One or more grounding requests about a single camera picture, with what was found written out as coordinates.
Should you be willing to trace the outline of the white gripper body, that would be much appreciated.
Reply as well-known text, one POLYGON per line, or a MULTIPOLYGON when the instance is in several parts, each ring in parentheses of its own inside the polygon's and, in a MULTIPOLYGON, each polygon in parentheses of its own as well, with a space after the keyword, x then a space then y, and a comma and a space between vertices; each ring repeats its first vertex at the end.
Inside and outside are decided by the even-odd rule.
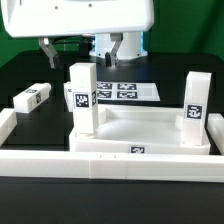
POLYGON ((0 0, 12 37, 50 37, 148 31, 153 0, 0 0))

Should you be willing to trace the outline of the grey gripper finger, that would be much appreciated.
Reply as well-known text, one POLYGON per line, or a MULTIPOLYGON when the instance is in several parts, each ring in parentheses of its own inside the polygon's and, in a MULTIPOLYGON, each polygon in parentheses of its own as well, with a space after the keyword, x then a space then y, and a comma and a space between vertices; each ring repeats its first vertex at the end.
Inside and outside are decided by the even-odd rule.
POLYGON ((63 65, 61 55, 56 51, 48 37, 40 37, 38 39, 39 46, 49 59, 52 69, 60 69, 63 65))
POLYGON ((119 50, 119 47, 123 41, 122 33, 111 33, 110 34, 111 42, 113 43, 113 47, 110 52, 105 54, 105 65, 107 67, 115 67, 116 66, 116 54, 119 50))

